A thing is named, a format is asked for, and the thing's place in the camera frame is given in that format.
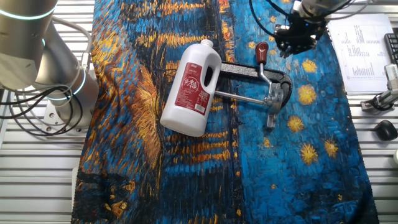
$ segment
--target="metal grating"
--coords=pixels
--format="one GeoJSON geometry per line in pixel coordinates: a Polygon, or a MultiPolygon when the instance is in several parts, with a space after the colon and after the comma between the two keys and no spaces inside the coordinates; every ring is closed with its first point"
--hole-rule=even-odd
{"type": "MultiPolygon", "coordinates": [[[[353,4],[340,13],[350,13],[360,7],[360,3],[353,4]]],[[[59,0],[54,14],[91,32],[93,8],[94,0],[59,0]]],[[[378,0],[363,11],[365,14],[377,12],[388,14],[392,26],[398,27],[398,1],[378,0]]],[[[55,27],[80,59],[86,47],[85,37],[68,27],[59,24],[55,27]]],[[[384,119],[398,126],[398,110],[377,115],[363,113],[360,101],[370,98],[349,96],[353,121],[380,222],[398,223],[398,165],[392,158],[398,149],[398,139],[386,144],[370,132],[384,119]]],[[[46,104],[46,101],[41,102],[34,112],[44,116],[46,104]]],[[[20,121],[31,128],[26,120],[21,118],[20,121]]],[[[0,146],[0,224],[70,223],[72,169],[78,166],[83,142],[84,138],[38,139],[23,132],[14,121],[8,121],[0,146]]]]}

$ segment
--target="metal bracket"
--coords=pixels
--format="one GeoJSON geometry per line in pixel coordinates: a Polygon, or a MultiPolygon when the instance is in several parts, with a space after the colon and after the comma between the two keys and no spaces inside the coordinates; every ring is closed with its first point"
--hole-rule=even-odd
{"type": "MultiPolygon", "coordinates": [[[[47,107],[45,109],[44,114],[44,122],[48,124],[62,124],[64,123],[62,119],[57,114],[57,111],[53,104],[48,100],[47,107]]],[[[54,133],[58,131],[62,126],[47,126],[46,124],[42,125],[42,130],[54,133]]],[[[88,127],[76,127],[74,130],[71,130],[67,133],[63,133],[56,136],[48,136],[48,139],[73,139],[73,138],[86,138],[88,127]]]]}

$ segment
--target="clamp handle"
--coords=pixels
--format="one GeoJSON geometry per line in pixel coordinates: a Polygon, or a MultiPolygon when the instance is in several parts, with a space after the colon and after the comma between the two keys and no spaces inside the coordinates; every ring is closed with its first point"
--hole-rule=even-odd
{"type": "Polygon", "coordinates": [[[261,42],[256,46],[256,58],[257,64],[261,63],[265,65],[267,63],[267,54],[268,54],[268,44],[265,42],[261,42]]]}

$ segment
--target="wrinkled fabric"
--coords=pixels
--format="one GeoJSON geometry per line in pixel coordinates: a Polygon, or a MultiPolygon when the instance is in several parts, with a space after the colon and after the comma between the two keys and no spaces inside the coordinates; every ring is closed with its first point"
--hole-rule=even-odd
{"type": "MultiPolygon", "coordinates": [[[[275,1],[289,11],[289,0],[275,1]]],[[[269,29],[285,18],[254,3],[269,29]]],[[[378,223],[331,41],[287,59],[246,0],[97,0],[93,63],[99,98],[76,184],[72,223],[378,223]],[[221,58],[293,81],[275,130],[263,106],[215,97],[206,134],[159,119],[178,60],[211,39],[221,58]]],[[[263,99],[267,86],[220,78],[218,89],[263,99]]]]}

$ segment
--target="cable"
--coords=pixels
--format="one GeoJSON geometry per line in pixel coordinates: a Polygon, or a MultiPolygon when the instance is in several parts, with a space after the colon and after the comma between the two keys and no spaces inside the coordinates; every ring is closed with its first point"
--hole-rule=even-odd
{"type": "Polygon", "coordinates": [[[39,103],[39,101],[43,100],[44,97],[48,96],[49,94],[51,94],[55,90],[59,90],[59,87],[51,88],[49,90],[46,90],[46,91],[44,91],[42,93],[39,93],[38,95],[35,95],[35,96],[33,96],[33,97],[29,98],[29,99],[26,99],[26,100],[15,101],[15,102],[0,102],[0,105],[17,105],[19,103],[25,103],[25,102],[28,102],[28,101],[31,101],[31,100],[34,100],[34,99],[40,97],[40,99],[37,101],[37,103],[39,103]]]}
{"type": "MultiPolygon", "coordinates": [[[[82,105],[81,105],[81,103],[80,103],[80,100],[79,100],[75,95],[73,95],[73,97],[75,97],[75,99],[77,100],[77,103],[79,104],[80,116],[79,116],[79,118],[78,118],[78,121],[77,121],[70,129],[66,129],[66,130],[65,130],[65,128],[62,128],[62,129],[60,130],[60,131],[62,131],[62,132],[57,131],[56,133],[48,133],[48,134],[37,134],[37,133],[33,133],[32,131],[29,131],[29,130],[27,130],[26,128],[24,128],[24,127],[21,125],[21,123],[20,123],[16,118],[13,118],[13,119],[14,119],[14,121],[18,124],[18,126],[19,126],[22,130],[24,130],[25,132],[27,132],[27,133],[29,133],[29,134],[31,134],[31,135],[33,135],[33,136],[48,137],[48,136],[54,136],[54,135],[59,135],[59,134],[67,133],[67,132],[73,130],[75,127],[77,127],[77,125],[79,124],[79,122],[81,121],[81,119],[82,119],[82,117],[83,117],[83,107],[82,107],[82,105]]],[[[11,114],[12,114],[13,116],[15,116],[15,115],[14,115],[14,111],[12,110],[12,106],[11,106],[11,105],[9,105],[9,108],[10,108],[11,114]]]]}
{"type": "Polygon", "coordinates": [[[269,32],[269,31],[260,23],[259,19],[258,19],[257,16],[256,16],[256,13],[254,12],[252,0],[249,0],[249,6],[250,6],[251,14],[252,14],[254,20],[256,21],[257,25],[258,25],[266,34],[270,35],[271,37],[276,37],[275,34],[269,32]]]}
{"type": "Polygon", "coordinates": [[[249,6],[250,6],[250,11],[251,14],[253,15],[254,20],[256,21],[257,25],[268,35],[270,35],[273,38],[281,38],[281,39],[296,39],[296,38],[302,38],[302,37],[307,37],[308,36],[308,31],[306,34],[304,35],[300,35],[300,36],[291,36],[291,37],[284,37],[284,36],[280,36],[280,35],[276,35],[271,33],[269,30],[267,30],[259,21],[259,19],[256,16],[256,13],[254,12],[254,8],[253,8],[253,2],[252,0],[249,0],[249,6]]]}
{"type": "MultiPolygon", "coordinates": [[[[70,84],[70,86],[68,86],[68,85],[66,85],[67,87],[68,87],[68,90],[70,91],[70,96],[72,96],[73,95],[73,92],[72,92],[72,86],[76,83],[76,81],[77,81],[77,79],[78,79],[78,77],[79,77],[79,75],[80,75],[80,71],[81,71],[81,66],[79,66],[79,69],[77,70],[77,72],[76,72],[76,75],[75,75],[75,78],[73,79],[73,81],[71,82],[71,84],[70,84]]],[[[38,82],[35,82],[36,84],[38,84],[38,85],[46,85],[47,87],[58,87],[58,86],[60,86],[60,85],[47,85],[47,84],[43,84],[43,83],[38,83],[38,82]]],[[[72,100],[72,97],[70,97],[69,96],[69,98],[68,98],[68,101],[67,102],[65,102],[64,104],[62,104],[62,105],[60,105],[60,106],[55,106],[55,107],[63,107],[63,106],[65,106],[65,105],[67,105],[71,100],[72,100]]]]}
{"type": "Polygon", "coordinates": [[[87,48],[85,50],[85,53],[90,53],[91,52],[91,47],[93,46],[93,38],[91,37],[90,33],[87,30],[85,30],[84,28],[82,28],[81,26],[79,26],[77,24],[74,24],[72,22],[60,19],[60,18],[55,17],[55,16],[52,16],[52,20],[55,21],[55,22],[58,22],[58,23],[60,23],[62,25],[71,27],[73,29],[76,29],[76,30],[82,32],[88,39],[87,48]]]}
{"type": "MultiPolygon", "coordinates": [[[[26,95],[25,95],[25,93],[23,93],[22,96],[23,96],[24,99],[26,100],[26,95]]],[[[25,105],[26,105],[26,107],[28,107],[28,108],[30,107],[29,104],[28,104],[28,102],[25,102],[25,105]]],[[[45,122],[44,120],[40,119],[40,118],[33,112],[33,110],[30,111],[30,113],[32,114],[32,116],[33,116],[34,118],[36,118],[37,120],[39,120],[41,123],[43,123],[43,124],[45,124],[45,125],[47,125],[47,126],[50,126],[50,127],[53,127],[53,126],[61,126],[61,125],[64,125],[64,124],[65,124],[65,122],[62,122],[62,123],[59,123],[59,124],[50,124],[50,123],[47,123],[47,122],[45,122]]]]}
{"type": "MultiPolygon", "coordinates": [[[[49,95],[51,92],[53,92],[53,91],[55,91],[55,90],[59,90],[60,88],[52,88],[52,89],[49,89],[49,90],[47,90],[47,91],[45,91],[45,92],[43,92],[43,93],[41,93],[41,94],[38,94],[37,96],[34,96],[34,97],[32,97],[31,99],[36,99],[36,98],[38,98],[38,97],[40,97],[30,108],[27,108],[25,111],[22,111],[21,113],[19,113],[19,114],[14,114],[14,115],[12,115],[12,116],[0,116],[0,119],[14,119],[14,118],[17,118],[17,117],[19,117],[19,116],[22,116],[22,115],[24,115],[24,114],[26,114],[26,113],[28,113],[29,111],[31,111],[35,106],[37,106],[39,103],[40,103],[40,101],[42,101],[47,95],[49,95]]],[[[5,102],[5,103],[0,103],[0,105],[9,105],[9,106],[11,106],[11,105],[17,105],[17,104],[19,104],[19,102],[5,102]]]]}
{"type": "MultiPolygon", "coordinates": [[[[349,1],[347,1],[346,3],[342,4],[340,7],[336,8],[335,10],[332,10],[332,11],[330,11],[330,12],[328,12],[328,13],[326,13],[326,14],[322,14],[322,15],[320,15],[320,16],[299,17],[299,16],[294,16],[294,15],[291,15],[291,14],[286,13],[283,9],[281,9],[278,5],[276,5],[275,3],[273,3],[271,0],[266,0],[266,1],[267,1],[276,11],[280,12],[281,14],[283,14],[283,15],[289,17],[289,18],[303,19],[303,20],[304,20],[304,19],[308,19],[308,20],[311,20],[311,21],[315,21],[315,20],[317,20],[317,19],[324,19],[326,16],[329,16],[330,14],[333,14],[333,13],[335,13],[336,11],[339,11],[340,9],[345,8],[346,6],[348,6],[349,4],[352,3],[352,0],[349,0],[349,1]]],[[[370,1],[371,1],[371,0],[367,0],[366,4],[365,4],[361,9],[359,9],[358,11],[356,11],[356,12],[350,14],[350,15],[343,16],[343,17],[339,17],[339,18],[331,18],[331,19],[329,19],[329,20],[346,19],[346,18],[348,18],[348,17],[354,16],[354,15],[356,15],[356,14],[362,12],[363,9],[364,9],[366,6],[369,5],[370,1]]],[[[275,35],[275,34],[271,33],[269,30],[267,30],[267,29],[260,23],[259,19],[257,18],[256,13],[254,12],[252,0],[249,0],[249,6],[250,6],[251,14],[252,14],[254,20],[256,21],[257,25],[258,25],[266,34],[268,34],[268,35],[270,35],[270,36],[272,36],[272,37],[278,37],[278,38],[283,38],[283,39],[296,39],[296,38],[302,38],[302,37],[308,36],[307,34],[304,34],[304,35],[300,35],[300,36],[283,37],[283,36],[279,36],[279,35],[275,35]]]]}
{"type": "MultiPolygon", "coordinates": [[[[2,86],[2,87],[3,87],[4,89],[8,90],[8,91],[12,91],[12,92],[14,92],[14,93],[23,94],[24,96],[25,96],[26,93],[33,93],[33,92],[36,92],[36,91],[39,91],[39,90],[48,90],[48,89],[50,89],[50,88],[56,88],[56,87],[66,87],[66,90],[61,91],[61,93],[66,93],[67,91],[69,91],[69,92],[70,92],[70,96],[72,96],[72,94],[73,94],[72,89],[71,89],[71,86],[67,86],[67,85],[63,85],[63,84],[60,84],[60,85],[52,85],[52,86],[48,86],[48,87],[45,87],[45,88],[39,88],[39,89],[28,90],[28,91],[24,91],[24,90],[22,90],[22,91],[20,91],[20,90],[13,90],[13,89],[10,89],[10,88],[5,87],[5,86],[2,86]]],[[[67,105],[67,104],[69,103],[70,99],[71,99],[69,96],[68,96],[67,98],[69,98],[69,99],[68,99],[68,101],[67,101],[66,103],[64,103],[64,104],[62,104],[62,105],[60,105],[60,106],[57,106],[57,107],[62,107],[62,106],[67,105]]],[[[30,101],[30,100],[34,100],[34,98],[29,98],[29,99],[27,99],[26,97],[24,97],[24,101],[17,102],[17,103],[15,103],[15,105],[18,104],[18,103],[26,103],[26,102],[28,102],[28,101],[30,101]]]]}
{"type": "Polygon", "coordinates": [[[359,9],[358,11],[353,12],[353,13],[347,15],[347,16],[342,16],[342,17],[337,17],[337,18],[330,18],[330,19],[328,19],[328,20],[332,21],[332,20],[346,19],[346,18],[349,18],[349,17],[351,17],[351,16],[355,16],[355,15],[357,15],[358,13],[362,12],[362,11],[369,5],[370,2],[371,2],[371,0],[367,0],[366,3],[365,3],[365,5],[363,5],[361,9],[359,9]]]}
{"type": "MultiPolygon", "coordinates": [[[[39,127],[37,127],[37,126],[26,116],[26,114],[23,114],[23,115],[24,115],[25,119],[26,119],[34,128],[36,128],[38,131],[41,131],[41,132],[44,133],[44,134],[47,134],[47,135],[56,135],[56,134],[59,134],[59,133],[62,134],[63,130],[65,130],[65,128],[68,127],[70,121],[71,121],[72,118],[73,118],[73,106],[72,106],[71,103],[70,103],[69,105],[70,105],[70,115],[69,115],[68,121],[65,123],[65,125],[64,125],[60,130],[58,130],[58,131],[56,131],[56,132],[54,132],[54,133],[48,133],[48,132],[46,132],[46,131],[43,131],[42,129],[40,129],[39,127]]],[[[12,106],[9,105],[9,107],[10,107],[10,111],[12,111],[11,114],[13,114],[14,111],[13,111],[12,106]]],[[[18,107],[19,107],[19,109],[20,109],[21,111],[23,111],[21,104],[18,104],[18,107]]]]}

